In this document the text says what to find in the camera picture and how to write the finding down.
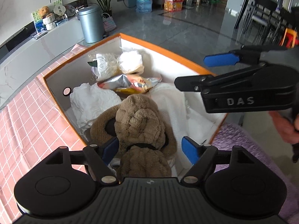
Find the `person's right hand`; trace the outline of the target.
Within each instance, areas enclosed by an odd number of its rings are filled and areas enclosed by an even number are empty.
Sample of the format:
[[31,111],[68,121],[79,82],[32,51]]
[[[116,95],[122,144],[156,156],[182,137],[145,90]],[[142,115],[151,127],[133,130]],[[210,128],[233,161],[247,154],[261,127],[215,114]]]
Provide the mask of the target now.
[[298,116],[293,123],[290,123],[286,118],[282,117],[277,111],[270,111],[270,117],[272,118],[273,124],[284,140],[284,142],[289,144],[297,144],[299,142],[298,133]]

